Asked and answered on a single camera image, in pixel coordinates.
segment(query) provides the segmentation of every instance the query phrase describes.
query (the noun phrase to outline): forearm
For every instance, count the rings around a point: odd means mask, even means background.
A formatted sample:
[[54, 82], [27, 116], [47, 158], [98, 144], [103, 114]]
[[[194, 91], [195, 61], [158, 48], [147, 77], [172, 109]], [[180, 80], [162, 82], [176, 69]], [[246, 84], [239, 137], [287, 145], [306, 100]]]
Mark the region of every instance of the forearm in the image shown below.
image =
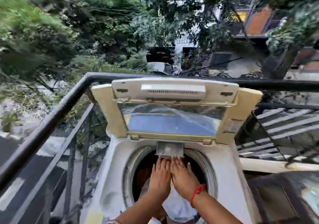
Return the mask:
[[160, 210], [163, 201], [156, 196], [156, 193], [147, 192], [134, 206], [129, 207], [115, 220], [120, 224], [147, 224]]
[[242, 224], [215, 198], [202, 191], [194, 196], [193, 206], [207, 224]]

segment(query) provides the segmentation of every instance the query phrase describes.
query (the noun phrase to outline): person's right hand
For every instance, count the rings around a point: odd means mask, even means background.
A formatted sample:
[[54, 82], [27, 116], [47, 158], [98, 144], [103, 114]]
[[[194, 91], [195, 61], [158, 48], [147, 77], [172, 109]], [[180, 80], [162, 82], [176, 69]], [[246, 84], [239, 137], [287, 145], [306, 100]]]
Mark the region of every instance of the person's right hand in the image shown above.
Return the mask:
[[172, 180], [175, 190], [186, 200], [190, 201], [194, 191], [200, 186], [200, 183], [192, 172], [190, 163], [187, 168], [184, 166], [181, 159], [172, 157], [173, 175]]

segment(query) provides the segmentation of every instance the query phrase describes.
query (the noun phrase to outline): hand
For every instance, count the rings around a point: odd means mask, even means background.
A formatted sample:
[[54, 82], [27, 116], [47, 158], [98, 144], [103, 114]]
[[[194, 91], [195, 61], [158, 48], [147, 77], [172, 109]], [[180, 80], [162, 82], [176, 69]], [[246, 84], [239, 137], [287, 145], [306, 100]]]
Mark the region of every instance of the hand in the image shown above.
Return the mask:
[[155, 195], [156, 198], [167, 199], [171, 192], [171, 163], [167, 159], [158, 157], [156, 166], [153, 165], [151, 181], [147, 193]]
[[187, 164], [186, 168], [179, 157], [172, 157], [172, 168], [172, 180], [175, 190], [190, 202], [194, 191], [200, 186], [198, 179], [192, 172], [190, 163]]

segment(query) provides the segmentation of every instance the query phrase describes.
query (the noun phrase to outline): transparent lid window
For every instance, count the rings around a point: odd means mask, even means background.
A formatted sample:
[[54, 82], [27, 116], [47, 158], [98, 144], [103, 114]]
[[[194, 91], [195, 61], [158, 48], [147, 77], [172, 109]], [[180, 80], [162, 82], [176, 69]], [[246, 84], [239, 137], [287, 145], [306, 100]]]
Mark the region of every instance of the transparent lid window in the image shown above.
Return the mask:
[[129, 131], [216, 136], [225, 107], [119, 103]]

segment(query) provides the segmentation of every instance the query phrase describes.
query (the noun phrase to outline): yellowed plastic lid frame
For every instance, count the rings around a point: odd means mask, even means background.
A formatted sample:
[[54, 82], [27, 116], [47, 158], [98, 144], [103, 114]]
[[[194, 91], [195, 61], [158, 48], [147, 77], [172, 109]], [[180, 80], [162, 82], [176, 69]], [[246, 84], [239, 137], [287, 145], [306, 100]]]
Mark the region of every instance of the yellowed plastic lid frame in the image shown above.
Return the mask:
[[[260, 101], [262, 93], [221, 81], [179, 78], [137, 78], [114, 80], [92, 87], [92, 93], [108, 122], [107, 131], [116, 137], [133, 136], [175, 141], [229, 144]], [[226, 107], [215, 136], [129, 131], [120, 102]]]

